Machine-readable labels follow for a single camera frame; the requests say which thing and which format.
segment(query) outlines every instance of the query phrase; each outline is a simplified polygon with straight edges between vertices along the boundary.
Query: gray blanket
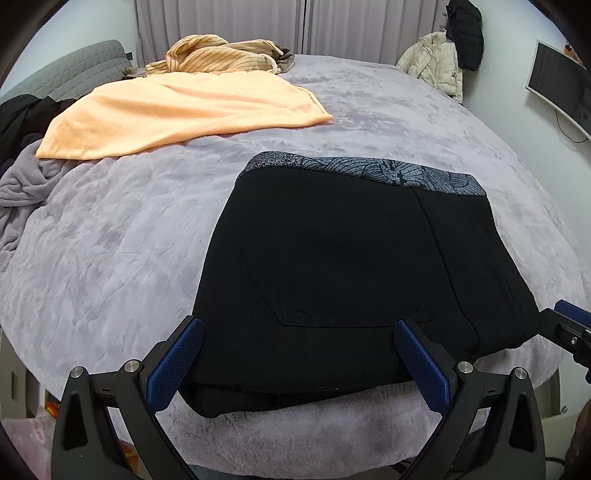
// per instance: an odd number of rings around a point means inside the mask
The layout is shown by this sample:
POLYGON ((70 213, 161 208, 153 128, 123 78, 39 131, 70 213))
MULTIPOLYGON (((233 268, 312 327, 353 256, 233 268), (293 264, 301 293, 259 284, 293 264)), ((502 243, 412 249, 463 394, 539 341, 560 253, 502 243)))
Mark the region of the gray blanket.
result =
MULTIPOLYGON (((334 121, 198 138, 68 172, 30 216, 0 274, 0 323, 58 397, 74 365, 90 372, 142 358, 191 312, 216 221, 247 162, 265 150, 391 158, 473 175, 539 308, 587 306, 587 269, 549 195, 464 107, 387 65, 298 57, 285 78, 334 121)), ((536 337, 480 361, 529 370, 535 386, 561 350, 536 337)), ((158 414, 189 463, 243 475, 330 478, 416 455, 440 416, 413 383, 260 413, 204 419, 176 396, 158 414)), ((120 420, 116 426, 125 434, 120 420)))
POLYGON ((25 147, 0 179, 0 273, 6 271, 29 215, 45 202, 57 182, 79 162, 39 161, 41 140, 25 147))

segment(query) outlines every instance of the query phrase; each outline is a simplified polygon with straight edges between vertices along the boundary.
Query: window curtain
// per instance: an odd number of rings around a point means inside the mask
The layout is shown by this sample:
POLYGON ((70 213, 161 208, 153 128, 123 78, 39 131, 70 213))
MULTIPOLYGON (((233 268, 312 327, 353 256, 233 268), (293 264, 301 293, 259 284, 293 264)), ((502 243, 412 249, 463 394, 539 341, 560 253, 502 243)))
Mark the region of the window curtain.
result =
POLYGON ((449 0, 307 0, 304 52, 396 64, 445 26, 449 0))
POLYGON ((135 0, 138 64, 162 60, 192 34, 215 33, 229 42, 265 38, 301 53, 305 0, 135 0))
POLYGON ((440 25, 448 0, 135 0, 138 63, 161 60, 179 39, 215 33, 266 38, 295 53, 395 64, 440 25))

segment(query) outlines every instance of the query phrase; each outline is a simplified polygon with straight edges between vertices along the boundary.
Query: blue gripper pad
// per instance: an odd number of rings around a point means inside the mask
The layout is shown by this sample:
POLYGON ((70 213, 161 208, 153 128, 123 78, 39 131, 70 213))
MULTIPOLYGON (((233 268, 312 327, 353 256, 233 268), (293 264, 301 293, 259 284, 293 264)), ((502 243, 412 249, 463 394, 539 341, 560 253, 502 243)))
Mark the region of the blue gripper pad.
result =
POLYGON ((449 382, 403 320, 394 326, 394 345, 429 409, 445 415, 452 405, 449 382))
POLYGON ((155 414, 166 410, 203 345, 203 322, 193 319, 168 350, 147 383, 145 404, 155 414))
POLYGON ((586 312, 572 303, 565 300, 559 300, 556 302, 556 305, 554 305, 554 311, 580 323, 588 329, 591 329, 591 313, 586 312))

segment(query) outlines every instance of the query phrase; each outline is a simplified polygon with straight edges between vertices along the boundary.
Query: dark fabric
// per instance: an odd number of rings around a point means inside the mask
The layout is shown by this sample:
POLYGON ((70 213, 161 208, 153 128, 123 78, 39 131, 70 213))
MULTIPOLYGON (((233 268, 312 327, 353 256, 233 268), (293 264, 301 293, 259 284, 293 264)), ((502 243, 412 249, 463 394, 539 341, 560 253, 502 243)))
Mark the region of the dark fabric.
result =
POLYGON ((468 0, 451 0, 446 9, 446 37, 456 44, 457 64, 475 72, 484 52, 482 14, 468 0))
POLYGON ((402 317, 474 361, 532 337, 538 310, 485 196, 266 167, 236 182, 193 313, 205 342, 179 392, 213 417, 408 381, 402 317))
POLYGON ((74 102, 18 95, 0 105, 0 177, 22 149, 43 138, 51 121, 74 102))
POLYGON ((439 170, 387 158, 317 157, 267 151, 255 155, 238 176, 258 168, 285 167, 341 173, 400 187, 420 187, 432 192, 480 195, 486 192, 472 175, 439 170))

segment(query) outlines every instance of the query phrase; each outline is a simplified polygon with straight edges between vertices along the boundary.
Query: wall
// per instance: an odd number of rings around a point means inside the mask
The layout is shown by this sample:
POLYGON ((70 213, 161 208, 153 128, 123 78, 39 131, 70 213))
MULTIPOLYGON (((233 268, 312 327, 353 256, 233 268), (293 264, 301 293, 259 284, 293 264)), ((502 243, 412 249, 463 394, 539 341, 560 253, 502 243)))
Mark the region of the wall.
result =
MULTIPOLYGON (((554 197, 591 264, 591 142, 568 140, 557 128, 554 109, 525 89, 537 40, 560 49, 566 41, 528 0, 471 1, 482 12, 485 53, 479 71, 464 76, 464 104, 515 150, 554 197)), ((584 138, 559 118, 572 138, 584 138)), ((561 402, 579 411, 591 387, 584 383, 585 370, 567 357, 560 368, 561 402)))
POLYGON ((138 26, 134 0, 70 0, 29 42, 0 87, 0 95, 53 60, 112 38, 134 54, 136 64, 138 26))

